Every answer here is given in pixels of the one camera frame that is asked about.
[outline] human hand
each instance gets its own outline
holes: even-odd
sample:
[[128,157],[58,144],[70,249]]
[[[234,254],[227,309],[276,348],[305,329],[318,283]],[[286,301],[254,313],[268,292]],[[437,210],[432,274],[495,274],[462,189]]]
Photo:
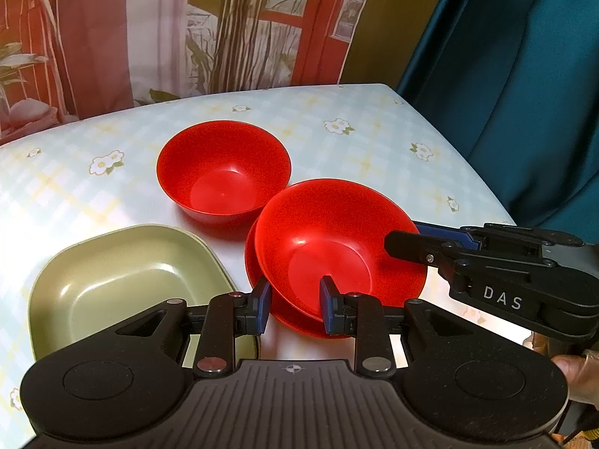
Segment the human hand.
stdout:
[[[532,349],[547,355],[547,338],[533,334]],[[599,352],[587,350],[584,356],[559,354],[552,361],[568,382],[570,399],[590,403],[599,409]]]

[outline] table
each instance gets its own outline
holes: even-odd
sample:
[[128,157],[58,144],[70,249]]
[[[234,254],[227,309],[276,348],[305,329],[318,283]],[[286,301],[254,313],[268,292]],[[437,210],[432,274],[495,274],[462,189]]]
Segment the table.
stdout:
[[[0,147],[0,447],[33,435],[18,387],[33,363],[28,298],[50,257],[74,243],[142,223],[191,230],[214,249],[237,288],[249,291],[243,241],[197,231],[162,192],[156,159],[197,122],[236,119],[279,138],[291,183],[333,177],[386,195],[416,221],[445,226],[513,224],[468,163],[426,119],[384,85],[233,92],[136,107],[85,119]],[[526,330],[451,300],[429,269],[422,297],[516,342]],[[405,364],[393,340],[397,362]],[[318,340],[269,321],[262,357],[348,357],[353,340]]]

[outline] bowl rim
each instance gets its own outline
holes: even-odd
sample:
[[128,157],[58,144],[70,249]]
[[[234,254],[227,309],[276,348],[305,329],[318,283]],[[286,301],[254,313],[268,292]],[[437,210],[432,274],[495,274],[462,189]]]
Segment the bowl rim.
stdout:
[[[408,216],[408,214],[407,214],[407,213],[406,213],[406,212],[405,212],[405,211],[404,211],[404,210],[403,210],[403,209],[402,209],[402,208],[401,208],[401,207],[400,207],[400,206],[399,206],[397,203],[395,203],[395,201],[393,201],[392,199],[388,198],[388,197],[387,197],[387,196],[385,196],[384,194],[382,194],[382,193],[378,192],[377,190],[375,190],[375,189],[372,189],[372,188],[371,188],[371,187],[369,187],[369,186],[365,186],[364,184],[360,184],[360,183],[354,182],[354,181],[348,181],[348,180],[345,180],[345,179],[337,179],[337,178],[332,178],[332,177],[321,177],[321,178],[315,178],[315,179],[307,179],[307,180],[305,180],[305,181],[301,181],[301,182],[298,182],[298,183],[292,184],[291,186],[289,186],[289,187],[286,187],[285,189],[283,189],[283,190],[281,190],[279,193],[277,193],[277,195],[276,195],[276,196],[274,196],[274,197],[273,197],[273,198],[272,198],[272,199],[271,199],[271,200],[268,202],[268,204],[265,206],[264,210],[262,210],[262,212],[261,212],[260,216],[259,216],[259,217],[258,217],[258,219],[256,220],[256,232],[255,232],[256,239],[258,238],[258,235],[259,235],[259,230],[260,230],[260,229],[262,229],[262,228],[261,228],[261,226],[260,226],[260,224],[264,224],[264,218],[266,217],[266,214],[264,214],[264,213],[265,213],[265,211],[266,211],[266,209],[267,209],[267,207],[268,207],[268,206],[270,206],[270,207],[274,207],[274,206],[272,206],[272,204],[275,204],[273,201],[274,201],[274,199],[276,199],[276,198],[277,198],[277,196],[279,196],[279,195],[286,195],[286,194],[292,194],[292,193],[293,193],[293,191],[294,191],[295,189],[297,189],[297,187],[296,187],[296,186],[303,186],[303,187],[305,187],[305,183],[315,183],[315,182],[323,182],[323,181],[326,181],[326,182],[331,182],[331,181],[333,181],[333,182],[336,182],[336,183],[349,183],[349,184],[355,184],[355,185],[358,185],[358,186],[360,186],[360,187],[364,187],[364,188],[366,188],[366,189],[369,189],[369,190],[370,190],[370,192],[372,192],[372,193],[374,193],[374,194],[376,194],[376,195],[378,195],[378,196],[382,197],[382,198],[383,198],[383,199],[385,199],[386,201],[390,201],[391,203],[393,203],[393,204],[394,204],[394,205],[395,205],[395,206],[396,206],[396,207],[397,207],[397,208],[398,208],[398,209],[399,209],[399,210],[400,210],[400,211],[401,211],[401,212],[402,212],[402,213],[403,213],[403,214],[404,214],[404,215],[405,215],[405,216],[408,218],[408,220],[410,221],[410,223],[411,223],[411,224],[414,226],[414,231],[412,231],[412,232],[413,232],[413,233],[417,233],[417,232],[418,232],[418,229],[416,228],[416,225],[414,224],[414,220],[412,220],[412,218],[410,218],[410,217]],[[264,269],[264,268],[263,268],[263,266],[262,266],[262,263],[260,262],[260,258],[261,258],[261,257],[262,257],[262,258],[264,258],[264,256],[263,256],[263,255],[260,255],[260,253],[259,253],[259,251],[258,251],[258,244],[257,244],[257,242],[256,242],[256,244],[255,244],[255,250],[256,250],[256,257],[258,258],[258,263],[260,264],[260,268],[261,268],[261,270],[262,270],[262,274],[263,274],[263,275],[264,275],[264,276],[267,278],[267,280],[268,280],[268,281],[271,283],[271,285],[273,285],[273,282],[272,282],[272,281],[271,281],[271,279],[269,278],[269,275],[267,274],[267,272],[265,271],[265,269]],[[426,273],[427,273],[427,272],[426,272],[426,268],[425,268],[424,272],[425,272],[425,276],[424,276],[424,281],[422,282],[422,287],[421,287],[421,290],[420,290],[420,292],[422,292],[422,289],[424,288],[424,283],[425,283],[425,281],[426,281],[426,277],[427,277],[427,275],[426,275]],[[288,295],[284,294],[283,292],[281,292],[281,291],[279,291],[279,290],[277,290],[277,291],[278,291],[279,295],[280,295],[282,298],[284,298],[284,299],[285,299],[285,301],[287,301],[287,302],[288,302],[288,303],[290,303],[291,305],[294,305],[294,303],[293,303],[293,302],[292,302],[292,301],[291,301],[291,300],[288,298]],[[297,310],[299,310],[300,312],[302,312],[302,313],[306,314],[307,316],[314,318],[313,316],[311,316],[310,314],[307,314],[306,312],[302,311],[302,310],[301,310],[301,309],[299,309],[298,307],[295,307],[295,308],[296,308]]]
[[[285,162],[288,164],[288,168],[289,168],[289,173],[287,174],[287,180],[285,181],[284,186],[282,187],[282,189],[278,190],[276,193],[274,193],[269,199],[266,199],[266,201],[264,202],[264,204],[259,204],[255,207],[252,207],[248,210],[243,210],[243,211],[238,211],[236,213],[208,213],[207,211],[201,211],[197,208],[193,208],[190,205],[185,205],[182,204],[181,202],[179,202],[177,199],[173,198],[173,196],[169,193],[169,191],[165,188],[164,186],[164,181],[161,180],[161,174],[159,172],[159,167],[161,166],[161,157],[163,156],[163,152],[165,150],[165,148],[169,145],[169,143],[171,143],[173,140],[175,140],[176,137],[178,137],[179,135],[188,132],[191,128],[195,128],[195,127],[199,127],[201,125],[207,125],[207,124],[216,124],[218,122],[233,122],[236,124],[241,124],[241,125],[247,125],[253,128],[257,128],[258,130],[260,130],[263,133],[266,133],[268,135],[270,135],[272,138],[274,138],[279,145],[281,146],[281,150],[285,153]],[[277,137],[275,137],[272,133],[270,133],[268,130],[265,130],[262,127],[259,127],[258,125],[254,125],[252,123],[248,123],[245,121],[238,121],[236,119],[211,119],[210,121],[203,121],[200,123],[196,123],[195,125],[191,125],[187,128],[184,128],[181,131],[178,131],[176,134],[174,134],[172,137],[170,137],[170,139],[167,141],[167,143],[165,143],[161,150],[160,153],[158,154],[158,159],[156,161],[156,178],[158,179],[158,185],[160,186],[160,188],[162,189],[162,191],[171,199],[171,201],[175,202],[176,205],[178,205],[180,208],[184,208],[185,210],[189,210],[189,211],[193,211],[194,213],[198,213],[198,214],[203,214],[205,216],[212,216],[215,218],[226,218],[226,217],[236,217],[236,216],[240,216],[242,214],[248,214],[248,213],[253,213],[255,211],[261,210],[274,196],[276,196],[278,193],[280,193],[282,190],[284,190],[287,187],[287,184],[289,184],[289,179],[291,178],[291,157],[289,157],[289,152],[287,152],[287,149],[285,148],[285,146],[283,145],[283,142],[281,142],[281,140],[279,140]]]

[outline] flower print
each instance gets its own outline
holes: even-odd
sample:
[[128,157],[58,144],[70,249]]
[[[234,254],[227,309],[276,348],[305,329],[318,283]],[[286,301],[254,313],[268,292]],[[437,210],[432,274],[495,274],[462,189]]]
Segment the flower print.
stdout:
[[122,167],[125,154],[120,150],[113,150],[103,157],[96,157],[89,166],[90,175],[110,175],[116,167]]
[[434,156],[434,153],[430,147],[424,143],[412,143],[410,152],[413,152],[416,157],[418,157],[420,160],[424,160],[424,162],[428,162],[428,159]]
[[456,202],[454,198],[450,198],[447,196],[447,205],[452,213],[457,213],[459,211],[459,204]]
[[12,408],[16,408],[19,411],[23,410],[23,405],[21,405],[21,397],[18,388],[13,388],[13,391],[10,392],[10,406]]
[[349,135],[352,131],[355,131],[355,128],[352,128],[346,119],[336,118],[332,121],[325,121],[324,124],[328,131],[337,135]]
[[32,151],[30,151],[27,154],[27,157],[28,157],[28,159],[32,159],[36,155],[40,155],[40,154],[41,154],[41,148],[38,146],[37,148],[34,148]]
[[472,307],[466,307],[466,310],[463,312],[462,317],[478,325],[481,325],[486,320],[478,309],[474,309]]

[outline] black gripper base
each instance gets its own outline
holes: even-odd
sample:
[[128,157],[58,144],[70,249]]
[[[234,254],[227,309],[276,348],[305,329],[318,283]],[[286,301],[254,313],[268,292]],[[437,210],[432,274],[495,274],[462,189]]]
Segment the black gripper base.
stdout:
[[[197,382],[179,409],[145,432],[107,443],[38,436],[26,449],[474,449],[414,416],[384,380],[344,360],[242,361],[235,373]],[[497,444],[555,449],[549,436]]]

